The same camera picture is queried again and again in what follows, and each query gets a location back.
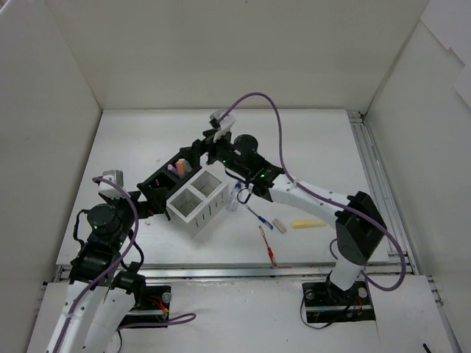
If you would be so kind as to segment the orange highlighter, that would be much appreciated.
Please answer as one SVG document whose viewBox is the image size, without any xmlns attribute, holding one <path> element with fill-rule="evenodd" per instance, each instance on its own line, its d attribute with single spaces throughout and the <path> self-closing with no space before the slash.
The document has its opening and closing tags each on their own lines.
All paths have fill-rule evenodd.
<svg viewBox="0 0 471 353">
<path fill-rule="evenodd" d="M 184 159 L 179 159 L 177 162 L 176 162 L 176 169 L 177 169 L 177 173 L 179 175 L 180 178 L 184 178 L 185 175 L 186 175 L 186 169 L 185 169 L 185 161 Z"/>
</svg>

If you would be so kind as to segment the purple highlighter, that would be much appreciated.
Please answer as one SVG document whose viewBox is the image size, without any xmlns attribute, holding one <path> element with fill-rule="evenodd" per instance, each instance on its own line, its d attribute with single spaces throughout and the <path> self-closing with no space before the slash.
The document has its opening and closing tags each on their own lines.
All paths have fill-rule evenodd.
<svg viewBox="0 0 471 353">
<path fill-rule="evenodd" d="M 178 171 L 177 171 L 177 169 L 176 169 L 176 167 L 175 167 L 174 165 L 168 164 L 168 165 L 167 165 L 167 170 L 170 171 L 170 172 L 172 172 L 172 173 L 173 173 L 174 175 L 176 175 L 177 177 L 179 176 Z"/>
</svg>

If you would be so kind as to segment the small clear spray bottle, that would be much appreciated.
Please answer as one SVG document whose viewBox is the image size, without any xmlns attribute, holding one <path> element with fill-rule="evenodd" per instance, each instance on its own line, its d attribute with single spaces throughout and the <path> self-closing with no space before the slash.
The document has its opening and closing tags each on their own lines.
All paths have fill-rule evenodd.
<svg viewBox="0 0 471 353">
<path fill-rule="evenodd" d="M 238 207 L 238 193 L 241 190 L 241 183 L 237 182 L 234 184 L 233 189 L 229 193 L 229 201 L 226 206 L 226 210 L 229 212 L 235 212 Z"/>
</svg>

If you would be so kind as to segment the blue ballpoint pen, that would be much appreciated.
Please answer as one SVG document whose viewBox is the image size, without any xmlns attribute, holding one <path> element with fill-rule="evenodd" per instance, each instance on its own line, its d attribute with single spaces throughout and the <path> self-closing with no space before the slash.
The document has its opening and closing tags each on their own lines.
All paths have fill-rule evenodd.
<svg viewBox="0 0 471 353">
<path fill-rule="evenodd" d="M 262 224 L 265 224 L 268 228 L 274 229 L 274 226 L 267 221 L 264 217 L 256 213 L 250 206 L 247 204 L 244 205 L 246 209 L 248 209 Z"/>
</svg>

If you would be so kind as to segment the red ballpoint pen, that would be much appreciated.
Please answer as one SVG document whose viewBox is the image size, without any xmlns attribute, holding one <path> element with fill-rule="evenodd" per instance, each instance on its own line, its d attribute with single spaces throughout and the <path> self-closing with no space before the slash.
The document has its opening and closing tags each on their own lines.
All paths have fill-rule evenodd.
<svg viewBox="0 0 471 353">
<path fill-rule="evenodd" d="M 272 267 L 275 268 L 275 267 L 277 267 L 277 262 L 276 262 L 276 259 L 275 259 L 275 254 L 274 254 L 274 252 L 272 251 L 272 248 L 271 248 L 271 246 L 270 246 L 269 243 L 268 243 L 268 240 L 267 240 L 267 238 L 266 238 L 266 234 L 265 234 L 265 232 L 264 232 L 264 230 L 263 230 L 263 227 L 262 227 L 262 226 L 259 226 L 259 230 L 260 230 L 260 232 L 261 232 L 261 236 L 262 236 L 262 238 L 263 238 L 263 241 L 264 241 L 264 243 L 265 243 L 265 245 L 266 245 L 267 254 L 268 254 L 268 256 L 269 256 L 269 259 L 270 259 L 270 262 L 271 262 L 271 264 L 272 264 Z"/>
</svg>

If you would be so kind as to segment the yellow highlighter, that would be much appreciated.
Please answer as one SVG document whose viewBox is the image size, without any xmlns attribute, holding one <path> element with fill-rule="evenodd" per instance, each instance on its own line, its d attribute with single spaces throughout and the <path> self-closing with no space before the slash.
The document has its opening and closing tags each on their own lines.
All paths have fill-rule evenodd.
<svg viewBox="0 0 471 353">
<path fill-rule="evenodd" d="M 295 220 L 291 222 L 293 229 L 309 229 L 316 227 L 326 227 L 327 224 L 320 219 Z"/>
</svg>

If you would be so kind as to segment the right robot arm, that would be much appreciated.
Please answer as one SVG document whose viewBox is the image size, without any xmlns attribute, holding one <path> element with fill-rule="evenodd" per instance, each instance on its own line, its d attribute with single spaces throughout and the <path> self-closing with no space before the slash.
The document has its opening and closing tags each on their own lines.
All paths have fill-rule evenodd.
<svg viewBox="0 0 471 353">
<path fill-rule="evenodd" d="M 325 292 L 332 302 L 344 302 L 386 234 L 386 225 L 371 196 L 362 191 L 342 195 L 304 185 L 262 157 L 253 136 L 232 139 L 230 133 L 220 138 L 215 138 L 215 134 L 214 130 L 205 131 L 203 139 L 180 149 L 182 156 L 193 166 L 200 164 L 202 156 L 207 157 L 209 164 L 220 162 L 250 185 L 255 196 L 294 207 L 332 226 L 339 256 L 328 276 Z"/>
</svg>

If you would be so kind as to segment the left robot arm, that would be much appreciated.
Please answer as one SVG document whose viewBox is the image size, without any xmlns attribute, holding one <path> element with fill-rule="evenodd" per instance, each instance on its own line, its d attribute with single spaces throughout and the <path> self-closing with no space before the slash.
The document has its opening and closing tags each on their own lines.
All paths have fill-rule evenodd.
<svg viewBox="0 0 471 353">
<path fill-rule="evenodd" d="M 110 174 L 93 178 L 103 203 L 85 210 L 91 233 L 72 261 L 62 312 L 47 352 L 105 352 L 119 324 L 147 299 L 142 264 L 123 266 L 136 243 L 139 221 L 166 208 L 166 189 L 127 192 Z"/>
</svg>

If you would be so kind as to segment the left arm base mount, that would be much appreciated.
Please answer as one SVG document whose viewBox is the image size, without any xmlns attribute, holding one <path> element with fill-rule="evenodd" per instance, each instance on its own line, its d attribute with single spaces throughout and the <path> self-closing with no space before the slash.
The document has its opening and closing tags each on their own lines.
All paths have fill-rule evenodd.
<svg viewBox="0 0 471 353">
<path fill-rule="evenodd" d="M 171 301 L 170 285 L 146 286 L 138 303 L 121 320 L 119 327 L 130 324 L 159 324 L 169 319 Z"/>
</svg>

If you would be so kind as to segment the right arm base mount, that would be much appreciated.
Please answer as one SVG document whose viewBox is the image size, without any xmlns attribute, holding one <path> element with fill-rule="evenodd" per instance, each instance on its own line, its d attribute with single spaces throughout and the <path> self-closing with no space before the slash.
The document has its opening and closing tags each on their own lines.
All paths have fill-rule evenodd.
<svg viewBox="0 0 471 353">
<path fill-rule="evenodd" d="M 312 329 L 334 324 L 375 321 L 372 298 L 363 280 L 343 292 L 329 282 L 303 282 L 300 303 L 301 322 Z"/>
</svg>

